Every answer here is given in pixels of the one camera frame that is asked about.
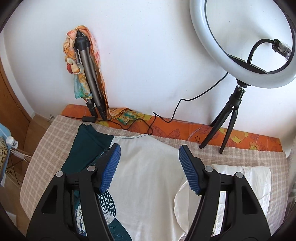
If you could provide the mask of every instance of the patterned fabric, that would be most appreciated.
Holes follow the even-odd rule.
[[[20,203],[31,219],[33,212],[54,174],[59,171],[67,159],[81,121],[58,115],[41,139],[28,166],[22,189]],[[121,129],[108,128],[92,124],[104,134],[117,136],[135,136],[138,133]],[[269,152],[226,147],[219,154],[219,147],[207,145],[199,149],[196,142],[189,142],[166,137],[155,137],[174,148],[188,145],[194,156],[199,157],[205,165],[220,164],[230,166],[266,166],[271,171],[271,197],[267,213],[267,222],[274,233],[283,221],[287,198],[288,164],[284,152]]]
[[[124,110],[116,119],[119,120],[122,124],[126,125],[129,121],[142,119],[144,116],[145,115],[140,112],[136,112],[133,110]]]
[[[8,149],[5,140],[3,139],[3,137],[0,137],[0,170],[2,169],[2,165],[6,159],[7,154]]]
[[[112,234],[114,241],[132,241],[127,230],[122,226],[122,224],[116,219],[116,208],[115,203],[110,195],[110,193],[105,191],[102,195],[98,195],[101,208],[108,225],[108,228]],[[79,203],[78,208],[75,211],[76,213],[76,222],[78,227],[78,233],[87,236],[82,210],[81,203]]]
[[[82,98],[86,101],[86,99],[91,99],[92,94],[89,89],[89,85],[87,83],[84,67],[82,64],[77,63],[76,55],[74,51],[74,43],[76,39],[76,33],[80,30],[85,36],[88,37],[91,47],[90,47],[90,56],[95,64],[98,84],[102,93],[104,95],[104,99],[107,106],[107,118],[114,119],[119,117],[124,110],[128,110],[126,108],[113,108],[109,109],[108,105],[108,97],[106,92],[106,85],[103,79],[103,75],[101,72],[101,63],[100,63],[100,54],[96,44],[96,40],[93,35],[90,33],[89,29],[85,26],[78,26],[74,30],[67,32],[66,41],[63,44],[64,53],[66,54],[65,61],[67,62],[67,70],[70,74],[74,74],[74,92],[76,98]]]
[[[63,110],[62,115],[73,118],[82,118],[84,115],[90,116],[91,114],[86,106],[69,104]],[[154,120],[154,116],[151,115],[143,115],[143,117],[140,118],[145,120],[148,125],[151,125],[151,123]],[[116,125],[112,122],[97,121],[97,123],[107,127],[120,129],[119,125]],[[201,143],[205,139],[207,134],[210,132],[211,127],[207,125],[196,124],[180,120],[173,120],[171,123],[165,123],[159,117],[157,117],[152,126],[152,129],[154,136],[168,137],[172,139],[181,139],[190,142]],[[136,121],[130,128],[130,131],[141,134],[146,134],[147,130],[147,125],[141,120]],[[225,132],[225,128],[220,128],[220,130],[210,140],[209,145],[221,146],[223,139],[225,137]],[[236,130],[233,130],[231,132],[230,138],[226,146],[260,151],[283,151],[281,147],[281,142],[278,138]]]

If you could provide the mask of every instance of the ring light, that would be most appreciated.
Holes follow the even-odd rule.
[[[261,88],[281,87],[296,78],[296,58],[294,58],[296,35],[295,24],[293,24],[291,18],[287,16],[280,6],[279,7],[288,20],[292,32],[292,54],[283,67],[275,71],[267,72],[267,74],[259,74],[252,70],[248,70],[242,66],[242,62],[234,61],[233,58],[227,55],[211,32],[207,21],[206,7],[207,0],[190,0],[192,23],[197,36],[209,55],[228,73],[246,84]]]

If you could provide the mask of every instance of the blue chair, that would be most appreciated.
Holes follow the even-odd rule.
[[[3,137],[3,139],[6,141],[6,137],[9,137],[9,136],[11,136],[10,130],[7,129],[5,126],[3,126],[0,123],[0,137]],[[8,150],[7,157],[6,157],[5,161],[4,161],[2,169],[1,169],[0,182],[2,181],[2,179],[4,177],[4,173],[5,173],[5,170],[6,170],[6,167],[7,167],[9,155],[10,155],[10,151]]]

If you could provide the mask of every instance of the white wall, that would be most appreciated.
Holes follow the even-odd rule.
[[[213,33],[230,54],[246,60],[264,37],[291,43],[287,21],[272,0],[208,4]],[[189,0],[25,0],[5,26],[5,48],[14,77],[38,114],[48,117],[68,103],[84,104],[74,98],[62,50],[67,31],[78,25],[97,40],[111,107],[170,117],[180,98],[202,93],[225,74],[195,34]],[[284,63],[268,44],[253,59],[266,70]],[[182,103],[176,118],[209,124],[235,86],[228,76],[207,95]],[[248,87],[235,129],[280,137],[288,151],[296,134],[295,89],[296,81],[278,89]]]

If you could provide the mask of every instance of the cable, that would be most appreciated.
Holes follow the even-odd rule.
[[[76,118],[76,117],[72,117],[72,116],[66,116],[66,115],[64,115],[64,117],[69,117],[69,118],[74,118],[74,119],[78,119],[78,120],[81,120],[82,118]],[[148,126],[148,129],[147,129],[147,134],[148,135],[152,135],[153,134],[153,129],[152,129],[152,125],[154,124],[154,122],[155,122],[155,120],[156,120],[156,115],[154,116],[154,120],[152,121],[152,123],[151,123],[151,125],[149,125],[145,120],[143,120],[143,119],[141,119],[141,118],[137,118],[137,119],[135,119],[135,120],[133,120],[133,122],[129,125],[129,127],[128,128],[123,128],[122,127],[122,125],[121,124],[119,124],[119,123],[116,123],[115,121],[112,121],[112,120],[102,120],[102,119],[96,119],[96,121],[109,121],[109,122],[112,122],[112,123],[114,123],[114,124],[116,124],[116,125],[118,125],[118,126],[120,126],[121,127],[121,129],[123,129],[123,130],[125,130],[125,131],[128,131],[131,127],[132,127],[132,125],[136,122],[136,121],[138,121],[138,120],[141,120],[141,121],[143,121],[147,126]]]
[[[20,157],[20,154],[22,154],[21,152],[20,152],[20,154],[18,154],[18,153],[16,153],[16,152],[14,152],[12,149],[9,149],[10,150],[10,152],[13,154],[13,155],[15,155],[15,156],[17,156],[18,158],[21,158]],[[22,160],[20,161],[20,162],[22,162],[22,161],[26,161],[28,164],[29,164],[29,162],[25,159],[25,158],[21,158]]]
[[[10,150],[14,155],[19,155],[17,152],[16,152],[16,150],[14,150],[14,149],[10,149],[10,148],[8,148],[8,150]],[[27,156],[27,157],[30,157],[30,158],[32,158],[32,156],[29,156],[29,155],[26,155],[26,154],[23,154],[23,153],[21,153],[21,152],[19,152],[21,155],[24,155],[24,156]]]
[[[184,100],[184,101],[192,101],[192,100],[195,100],[195,99],[197,99],[197,98],[199,98],[199,97],[201,97],[201,96],[203,96],[204,94],[206,94],[207,92],[209,92],[211,89],[213,89],[217,84],[219,84],[222,80],[224,80],[224,78],[226,77],[228,75],[228,73],[226,73],[217,83],[215,83],[211,88],[209,88],[209,89],[207,89],[205,92],[203,92],[202,94],[200,94],[200,95],[198,95],[198,96],[196,96],[196,97],[194,97],[194,98],[192,98],[192,99],[180,99],[179,100],[179,103],[177,104],[177,106],[176,106],[176,108],[175,108],[175,110],[174,110],[174,113],[173,113],[173,116],[172,116],[172,118],[169,120],[169,121],[167,121],[167,120],[165,120],[164,118],[162,118],[160,115],[158,115],[158,114],[156,114],[154,111],[152,111],[152,113],[155,115],[155,116],[158,116],[159,118],[161,118],[164,122],[166,122],[166,123],[170,123],[170,122],[172,122],[173,121],[173,119],[174,119],[174,117],[175,117],[175,113],[176,113],[176,111],[177,111],[177,108],[179,107],[179,104],[181,103],[181,101],[182,100]]]
[[[271,39],[261,39],[257,43],[255,43],[255,45],[253,46],[253,48],[252,48],[252,50],[250,52],[250,55],[248,57],[248,60],[247,60],[248,64],[251,64],[251,61],[252,61],[252,58],[253,58],[253,55],[254,55],[256,49],[259,47],[259,45],[261,45],[263,43],[276,44],[276,41],[271,40]]]
[[[9,174],[9,173],[12,174],[12,172],[9,172],[9,171],[7,171],[7,170],[5,170],[5,172],[11,177],[12,180],[14,180],[14,178]]]
[[[11,165],[11,166],[8,166],[6,169],[8,169],[8,168],[11,168],[11,167],[13,167],[13,166],[17,165],[17,164],[21,163],[22,161],[24,161],[24,159],[22,159],[22,160],[18,161],[17,163],[14,163],[14,164],[13,164],[13,165]]]
[[[197,98],[203,96],[204,94],[206,94],[207,92],[209,92],[211,89],[213,89],[217,84],[219,84],[222,80],[224,80],[224,78],[225,78],[227,75],[228,75],[228,73],[226,73],[226,74],[225,74],[225,75],[224,75],[224,76],[223,76],[223,77],[222,77],[217,83],[215,83],[211,88],[207,89],[207,90],[206,90],[205,92],[203,92],[202,94],[200,94],[200,95],[198,95],[198,96],[196,96],[196,97],[194,97],[194,98],[192,98],[192,99],[180,99],[180,100],[179,100],[179,103],[177,104],[177,106],[176,106],[176,108],[175,108],[175,110],[174,110],[173,116],[172,116],[172,118],[171,118],[170,121],[165,120],[163,117],[161,117],[160,115],[156,114],[154,111],[152,111],[152,113],[154,114],[154,120],[152,121],[151,125],[147,124],[147,122],[144,121],[143,119],[141,119],[141,118],[137,118],[137,119],[133,120],[133,122],[130,124],[130,126],[129,126],[128,128],[125,129],[125,128],[122,127],[121,124],[116,123],[116,122],[114,122],[114,121],[112,121],[112,120],[106,120],[106,121],[109,121],[109,122],[112,122],[112,123],[114,123],[114,124],[116,124],[116,125],[119,125],[123,130],[128,131],[128,130],[132,127],[132,125],[133,125],[137,120],[141,120],[141,121],[143,121],[143,122],[148,126],[147,134],[148,134],[148,135],[152,135],[152,134],[153,134],[152,125],[154,124],[154,122],[155,122],[155,120],[156,120],[156,116],[158,116],[159,118],[161,118],[161,119],[162,119],[164,122],[166,122],[166,123],[170,123],[170,122],[172,122],[173,119],[174,119],[174,117],[175,117],[175,113],[176,113],[176,111],[177,111],[177,108],[179,107],[179,104],[181,103],[182,100],[184,100],[184,101],[192,101],[192,100],[195,100],[195,99],[197,99]],[[76,118],[76,117],[66,116],[66,115],[64,115],[64,116],[65,116],[65,117],[69,117],[69,118],[79,119],[79,120],[82,119],[82,118]]]

